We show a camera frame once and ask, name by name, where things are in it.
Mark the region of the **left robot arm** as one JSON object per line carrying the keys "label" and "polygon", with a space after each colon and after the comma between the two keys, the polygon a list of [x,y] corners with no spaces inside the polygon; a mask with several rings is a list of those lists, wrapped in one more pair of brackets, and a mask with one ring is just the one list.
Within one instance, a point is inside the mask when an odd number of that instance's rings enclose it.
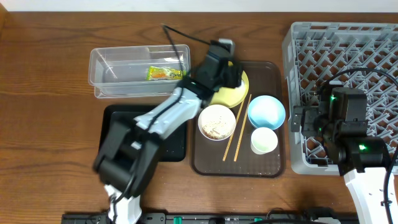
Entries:
{"label": "left robot arm", "polygon": [[222,87],[241,84],[242,65],[230,39],[212,40],[195,76],[180,80],[171,96],[134,119],[115,121],[93,163],[111,202],[111,223],[136,223],[141,216],[141,194],[149,185],[163,152],[162,143],[186,121],[208,106]]}

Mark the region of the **clear plastic bin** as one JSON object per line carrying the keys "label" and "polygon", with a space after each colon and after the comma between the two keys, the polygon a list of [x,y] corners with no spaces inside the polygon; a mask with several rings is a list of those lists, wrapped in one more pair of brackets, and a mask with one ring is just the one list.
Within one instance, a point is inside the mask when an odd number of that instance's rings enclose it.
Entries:
{"label": "clear plastic bin", "polygon": [[184,44],[95,48],[90,53],[88,83],[97,98],[162,96],[176,80],[149,80],[150,69],[190,69],[190,48]]}

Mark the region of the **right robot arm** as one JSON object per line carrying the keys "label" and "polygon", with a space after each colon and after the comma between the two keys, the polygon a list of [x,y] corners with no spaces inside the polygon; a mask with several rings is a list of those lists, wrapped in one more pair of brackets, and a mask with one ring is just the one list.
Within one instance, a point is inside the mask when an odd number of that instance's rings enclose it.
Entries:
{"label": "right robot arm", "polygon": [[345,180],[360,223],[397,222],[394,160],[382,138],[367,134],[365,92],[332,85],[318,99],[316,106],[293,107],[290,130],[321,138]]}

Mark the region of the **white cup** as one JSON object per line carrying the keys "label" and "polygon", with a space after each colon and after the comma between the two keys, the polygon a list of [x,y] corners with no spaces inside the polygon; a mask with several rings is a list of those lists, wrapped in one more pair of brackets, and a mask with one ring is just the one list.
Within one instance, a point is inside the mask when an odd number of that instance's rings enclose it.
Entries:
{"label": "white cup", "polygon": [[272,152],[278,143],[276,133],[269,128],[257,128],[251,134],[251,150],[255,154]]}

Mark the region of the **grey dishwasher rack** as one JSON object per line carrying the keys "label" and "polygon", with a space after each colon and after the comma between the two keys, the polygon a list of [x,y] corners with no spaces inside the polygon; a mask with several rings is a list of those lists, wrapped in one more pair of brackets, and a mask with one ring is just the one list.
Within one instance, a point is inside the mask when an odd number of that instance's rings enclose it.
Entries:
{"label": "grey dishwasher rack", "polygon": [[[317,88],[351,68],[375,68],[397,76],[397,24],[294,22],[282,42],[289,91],[288,125],[294,106],[316,106]],[[397,149],[397,88],[386,77],[358,71],[338,77],[367,94],[368,134]]]}

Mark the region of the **green snack wrapper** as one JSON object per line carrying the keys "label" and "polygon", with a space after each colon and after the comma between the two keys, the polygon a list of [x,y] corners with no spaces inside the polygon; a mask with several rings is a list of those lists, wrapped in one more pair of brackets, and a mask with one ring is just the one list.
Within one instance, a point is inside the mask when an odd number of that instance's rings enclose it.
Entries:
{"label": "green snack wrapper", "polygon": [[186,73],[185,70],[150,66],[146,80],[181,80]]}

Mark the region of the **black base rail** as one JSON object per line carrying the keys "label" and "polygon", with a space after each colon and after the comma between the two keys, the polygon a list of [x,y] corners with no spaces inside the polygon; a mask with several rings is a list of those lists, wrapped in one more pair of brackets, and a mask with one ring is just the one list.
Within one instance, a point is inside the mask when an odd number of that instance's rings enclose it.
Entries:
{"label": "black base rail", "polygon": [[[355,217],[303,217],[282,213],[267,215],[167,215],[145,213],[137,224],[245,224],[245,223],[358,223]],[[64,214],[61,224],[112,224],[106,213]]]}

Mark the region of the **light blue bowl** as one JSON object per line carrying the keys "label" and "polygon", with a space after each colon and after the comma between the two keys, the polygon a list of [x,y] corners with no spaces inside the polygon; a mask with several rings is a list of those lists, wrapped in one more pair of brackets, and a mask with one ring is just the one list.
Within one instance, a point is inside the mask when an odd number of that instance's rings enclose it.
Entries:
{"label": "light blue bowl", "polygon": [[269,95],[258,96],[248,107],[248,118],[255,128],[280,128],[285,121],[285,108],[281,101]]}

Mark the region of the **black tray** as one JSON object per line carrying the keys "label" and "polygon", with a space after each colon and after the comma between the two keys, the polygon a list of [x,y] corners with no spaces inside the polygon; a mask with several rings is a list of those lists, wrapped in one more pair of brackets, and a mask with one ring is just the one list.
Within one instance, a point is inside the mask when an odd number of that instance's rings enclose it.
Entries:
{"label": "black tray", "polygon": [[[119,119],[131,119],[146,114],[156,105],[109,105],[104,109],[99,146],[103,144],[110,126]],[[183,123],[161,145],[164,153],[161,162],[180,162],[186,156],[187,123]]]}

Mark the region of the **brown serving tray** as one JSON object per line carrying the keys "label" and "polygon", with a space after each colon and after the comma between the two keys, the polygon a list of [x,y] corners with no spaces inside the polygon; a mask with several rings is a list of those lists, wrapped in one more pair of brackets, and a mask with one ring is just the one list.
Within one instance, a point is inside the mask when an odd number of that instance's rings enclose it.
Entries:
{"label": "brown serving tray", "polygon": [[[272,62],[243,62],[243,68],[249,80],[249,90],[246,95],[241,115],[236,126],[233,141],[228,156],[223,162],[223,155],[228,139],[222,141],[211,141],[204,137],[198,128],[195,119],[195,136],[191,152],[192,169],[200,175],[230,176],[230,177],[262,177],[275,178],[285,169],[285,144],[284,128],[281,126],[274,132],[279,143],[277,147],[266,154],[255,154],[251,150],[251,134],[255,127],[250,123],[247,116],[244,134],[242,138],[239,156],[234,162],[234,155],[241,130],[244,110],[249,95],[251,101],[258,96],[269,95],[282,99],[281,75],[279,68]],[[240,104],[231,109],[237,116]]]}

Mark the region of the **wooden chopstick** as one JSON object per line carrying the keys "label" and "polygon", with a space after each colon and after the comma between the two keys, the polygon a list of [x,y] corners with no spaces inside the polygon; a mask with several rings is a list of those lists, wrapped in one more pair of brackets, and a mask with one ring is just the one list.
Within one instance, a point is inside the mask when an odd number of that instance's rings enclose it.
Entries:
{"label": "wooden chopstick", "polygon": [[[242,108],[243,108],[243,105],[244,105],[244,101],[245,101],[245,99],[243,99],[243,101],[241,102],[239,110],[238,110],[238,113],[237,113],[237,116],[236,116],[236,122],[235,122],[236,126],[238,125],[238,121],[239,121],[239,118],[240,118],[240,115],[241,115],[241,111],[242,111]],[[223,155],[223,160],[222,160],[223,162],[226,160],[226,158],[228,156],[229,149],[230,149],[231,143],[233,141],[234,132],[235,132],[235,130],[233,130],[231,136],[229,137],[229,140],[228,140],[228,143],[227,143],[224,155]]]}
{"label": "wooden chopstick", "polygon": [[249,108],[249,104],[251,102],[251,98],[252,98],[252,94],[249,95],[248,102],[247,102],[247,105],[246,105],[246,109],[244,110],[243,122],[242,122],[241,130],[240,130],[240,133],[239,133],[238,143],[237,143],[237,146],[236,146],[236,152],[235,152],[235,155],[234,155],[234,162],[237,161],[238,156],[239,156],[239,150],[241,148],[242,138],[243,138],[244,129],[245,129],[246,120],[247,120],[248,108]]}

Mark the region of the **white tissue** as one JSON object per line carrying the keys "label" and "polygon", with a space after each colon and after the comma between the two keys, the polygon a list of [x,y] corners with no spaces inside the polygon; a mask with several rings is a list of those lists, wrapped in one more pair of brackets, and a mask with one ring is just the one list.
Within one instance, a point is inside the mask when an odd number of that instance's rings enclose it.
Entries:
{"label": "white tissue", "polygon": [[240,86],[238,86],[239,89],[245,89],[245,84],[244,84],[244,80],[241,80],[241,84]]}

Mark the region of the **white bowl with food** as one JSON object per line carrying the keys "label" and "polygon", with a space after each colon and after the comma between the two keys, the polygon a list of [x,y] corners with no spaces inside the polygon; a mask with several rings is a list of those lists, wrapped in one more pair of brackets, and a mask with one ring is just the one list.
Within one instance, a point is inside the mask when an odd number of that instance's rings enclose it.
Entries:
{"label": "white bowl with food", "polygon": [[198,116],[198,128],[202,135],[211,141],[229,138],[236,128],[234,113],[223,105],[210,105]]}

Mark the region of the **yellow plate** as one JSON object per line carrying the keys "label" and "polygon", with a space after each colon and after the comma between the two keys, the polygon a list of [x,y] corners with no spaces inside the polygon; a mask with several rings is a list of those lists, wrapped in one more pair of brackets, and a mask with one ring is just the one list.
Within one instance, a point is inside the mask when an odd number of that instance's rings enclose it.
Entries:
{"label": "yellow plate", "polygon": [[245,89],[222,87],[213,95],[210,105],[223,105],[227,108],[239,105],[249,90],[249,80],[245,71],[242,72],[241,79],[244,80]]}

